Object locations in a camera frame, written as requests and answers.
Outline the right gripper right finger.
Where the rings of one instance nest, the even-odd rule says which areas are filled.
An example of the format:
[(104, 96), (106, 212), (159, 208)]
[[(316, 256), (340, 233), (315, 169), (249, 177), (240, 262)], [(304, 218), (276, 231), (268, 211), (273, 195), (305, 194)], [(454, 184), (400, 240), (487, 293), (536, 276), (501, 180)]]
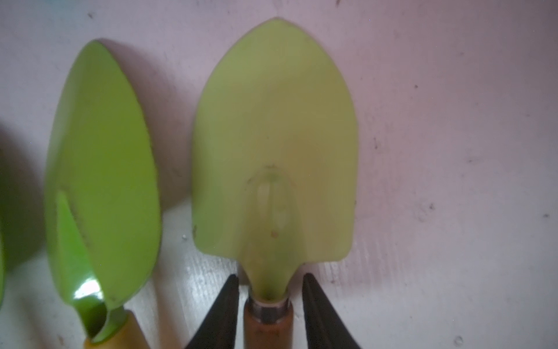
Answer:
[(312, 273), (303, 277), (302, 301), (308, 348), (360, 348)]

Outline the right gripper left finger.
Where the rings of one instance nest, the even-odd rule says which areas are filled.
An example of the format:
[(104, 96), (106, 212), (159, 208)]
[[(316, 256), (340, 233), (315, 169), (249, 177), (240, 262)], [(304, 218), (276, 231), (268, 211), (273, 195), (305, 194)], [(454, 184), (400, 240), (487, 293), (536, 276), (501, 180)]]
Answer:
[(198, 331), (185, 347), (234, 348), (238, 324), (239, 278), (228, 276)]

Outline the green plastic shovel yellow handle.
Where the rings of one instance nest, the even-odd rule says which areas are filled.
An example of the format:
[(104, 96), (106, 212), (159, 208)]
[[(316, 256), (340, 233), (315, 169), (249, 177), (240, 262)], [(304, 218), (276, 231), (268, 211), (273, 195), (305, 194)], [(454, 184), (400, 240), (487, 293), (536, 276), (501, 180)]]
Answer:
[(0, 236), (0, 305), (3, 303), (4, 299), (4, 288), (5, 288), (5, 259), (4, 259), (4, 242), (3, 237)]

